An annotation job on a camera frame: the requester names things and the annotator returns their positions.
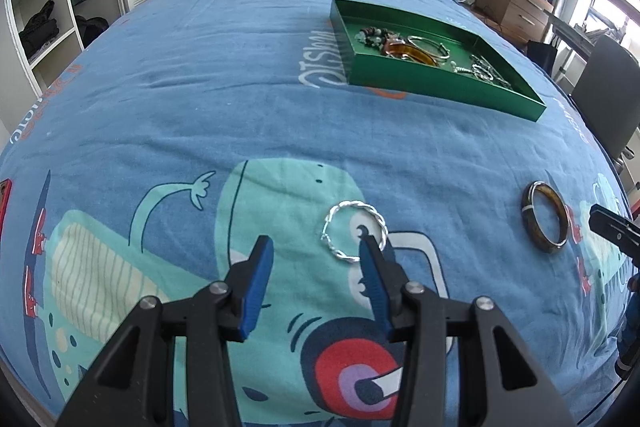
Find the purple circle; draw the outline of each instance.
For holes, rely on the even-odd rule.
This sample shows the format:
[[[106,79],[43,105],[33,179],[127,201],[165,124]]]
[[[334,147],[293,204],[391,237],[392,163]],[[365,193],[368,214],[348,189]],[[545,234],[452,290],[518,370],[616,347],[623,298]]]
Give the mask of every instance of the purple circle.
[[[364,403],[356,393],[356,382],[365,378],[374,378],[379,375],[375,369],[365,363],[355,363],[345,367],[338,377],[340,393],[349,407],[360,412],[382,411],[391,402],[390,398],[382,402],[369,405]]]

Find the wooden drawer cabinet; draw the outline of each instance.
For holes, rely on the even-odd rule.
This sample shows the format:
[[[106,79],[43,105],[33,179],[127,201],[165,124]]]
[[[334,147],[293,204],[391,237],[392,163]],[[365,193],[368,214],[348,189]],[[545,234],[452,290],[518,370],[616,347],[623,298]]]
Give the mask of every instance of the wooden drawer cabinet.
[[[539,41],[548,22],[545,10],[554,7],[547,0],[476,0],[476,8],[523,39]]]

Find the black bag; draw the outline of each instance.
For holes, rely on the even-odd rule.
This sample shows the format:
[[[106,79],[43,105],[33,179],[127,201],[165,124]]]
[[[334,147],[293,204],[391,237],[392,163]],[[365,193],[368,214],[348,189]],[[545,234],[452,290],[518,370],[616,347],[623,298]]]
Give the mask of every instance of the black bag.
[[[53,12],[53,5],[53,1],[47,1],[42,9],[29,19],[24,29],[18,33],[27,60],[33,57],[45,42],[60,33],[56,20],[49,19]]]
[[[107,19],[103,19],[102,17],[85,19],[84,17],[76,15],[76,24],[78,25],[82,45],[85,48],[109,27]]]

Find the gray chair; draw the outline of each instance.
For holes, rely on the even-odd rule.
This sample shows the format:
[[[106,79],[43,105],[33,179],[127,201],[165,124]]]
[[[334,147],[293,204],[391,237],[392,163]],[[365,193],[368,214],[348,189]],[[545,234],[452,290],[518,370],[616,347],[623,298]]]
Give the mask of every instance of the gray chair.
[[[633,154],[625,151],[640,123],[640,66],[633,55],[601,36],[571,98],[614,163],[623,152]]]

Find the drawer handle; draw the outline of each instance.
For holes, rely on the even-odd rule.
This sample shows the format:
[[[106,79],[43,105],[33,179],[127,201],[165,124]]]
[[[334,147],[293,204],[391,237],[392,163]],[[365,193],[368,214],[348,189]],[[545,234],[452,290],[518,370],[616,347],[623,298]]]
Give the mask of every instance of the drawer handle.
[[[532,0],[527,0],[527,2],[528,2],[529,4],[531,4],[534,8],[539,9],[541,12],[543,12],[543,11],[545,10],[544,8],[541,8],[541,7],[540,7],[540,6],[538,6],[536,3],[534,3]]]
[[[536,23],[535,23],[535,22],[530,21],[530,20],[529,20],[529,19],[527,19],[525,16],[520,15],[519,13],[518,13],[518,17],[520,17],[520,18],[521,18],[524,22],[526,22],[527,24],[531,24],[532,26],[535,26],[535,25],[536,25]]]

